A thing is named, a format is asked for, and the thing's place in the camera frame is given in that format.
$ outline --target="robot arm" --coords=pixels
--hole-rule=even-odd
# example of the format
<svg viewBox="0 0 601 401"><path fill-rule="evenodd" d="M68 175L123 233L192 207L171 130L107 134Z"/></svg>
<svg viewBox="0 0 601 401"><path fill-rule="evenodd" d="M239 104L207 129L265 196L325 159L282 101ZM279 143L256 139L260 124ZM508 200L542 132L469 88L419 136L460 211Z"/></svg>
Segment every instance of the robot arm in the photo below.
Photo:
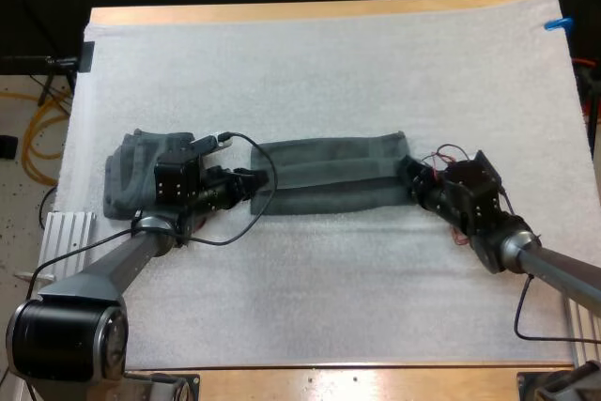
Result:
<svg viewBox="0 0 601 401"><path fill-rule="evenodd" d="M202 157L217 146L210 138L158 158L157 203L138 212L130 239L17 308L7 330L9 368L45 401L191 399L184 378L124 376L122 295L152 257L185 244L215 210L250 199L268 182L264 171L205 169Z"/></svg>
<svg viewBox="0 0 601 401"><path fill-rule="evenodd" d="M544 248L522 218L503 211L501 177L482 151L442 171L406 157L400 177L420 206L468 237L491 273L532 274L601 316L601 269Z"/></svg>

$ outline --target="floor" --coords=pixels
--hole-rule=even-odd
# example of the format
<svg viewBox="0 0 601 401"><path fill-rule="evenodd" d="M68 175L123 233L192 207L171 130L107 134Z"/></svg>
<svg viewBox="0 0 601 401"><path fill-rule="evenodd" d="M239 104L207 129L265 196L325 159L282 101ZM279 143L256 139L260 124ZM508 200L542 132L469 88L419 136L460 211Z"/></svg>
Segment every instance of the floor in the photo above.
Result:
<svg viewBox="0 0 601 401"><path fill-rule="evenodd" d="M64 79L56 79L54 87L65 89ZM38 96L41 87L27 76L0 76L0 93L17 92ZM18 271L31 271L38 263L43 232L39 226L39 204L48 186L27 177L21 166L21 137L37 105L30 100L0 98L0 134L18 136L20 145L15 161L0 160L0 330L5 331L10 315L25 296L27 283L14 277ZM34 142L42 151L56 151L64 145L67 123L52 125ZM595 172L601 188L601 149L596 152ZM58 178L60 160L40 162L48 176ZM44 211L52 209L51 196ZM6 368L6 350L0 346L0 375ZM15 377L10 375L0 389L0 399L10 399Z"/></svg>

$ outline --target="table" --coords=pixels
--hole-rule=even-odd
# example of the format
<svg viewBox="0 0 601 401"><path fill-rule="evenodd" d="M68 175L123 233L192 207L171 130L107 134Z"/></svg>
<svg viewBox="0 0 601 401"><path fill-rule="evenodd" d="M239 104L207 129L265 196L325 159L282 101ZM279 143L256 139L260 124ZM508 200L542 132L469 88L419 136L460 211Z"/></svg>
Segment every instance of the table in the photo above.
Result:
<svg viewBox="0 0 601 401"><path fill-rule="evenodd" d="M94 8L97 24L217 23L358 16L482 8L515 0L373 0L284 4ZM571 368L568 362L519 366L494 362L442 362L384 367L376 363L314 368L224 368L201 375L203 401L387 399L513 400L516 373Z"/></svg>

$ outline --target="folded cloth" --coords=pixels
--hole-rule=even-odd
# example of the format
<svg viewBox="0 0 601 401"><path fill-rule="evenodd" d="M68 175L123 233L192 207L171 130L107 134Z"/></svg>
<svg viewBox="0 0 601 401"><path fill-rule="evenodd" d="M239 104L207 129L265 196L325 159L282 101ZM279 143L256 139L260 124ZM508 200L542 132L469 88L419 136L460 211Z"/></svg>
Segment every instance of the folded cloth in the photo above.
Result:
<svg viewBox="0 0 601 401"><path fill-rule="evenodd" d="M148 133L135 130L126 134L115 153L104 165L104 216L129 220L156 199L154 166L169 150L186 147L194 140L191 133Z"/></svg>
<svg viewBox="0 0 601 401"><path fill-rule="evenodd" d="M265 214L340 213L410 203L398 178L408 155L403 132L372 138L316 138L261 145L278 171L278 190ZM270 170L253 149L253 169ZM269 191L251 201L253 214L265 205Z"/></svg>

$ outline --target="gray towel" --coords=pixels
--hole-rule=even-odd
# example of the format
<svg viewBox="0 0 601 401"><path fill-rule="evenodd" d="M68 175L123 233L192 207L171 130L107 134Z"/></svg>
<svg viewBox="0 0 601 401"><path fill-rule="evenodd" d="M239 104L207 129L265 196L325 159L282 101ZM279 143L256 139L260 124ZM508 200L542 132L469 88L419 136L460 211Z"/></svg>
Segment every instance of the gray towel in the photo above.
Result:
<svg viewBox="0 0 601 401"><path fill-rule="evenodd" d="M262 145L278 170L278 191L268 215L340 213L410 202L397 176L408 155L403 132L374 138L316 138ZM253 169L270 170L267 160L253 149ZM253 214L270 192L251 201Z"/></svg>

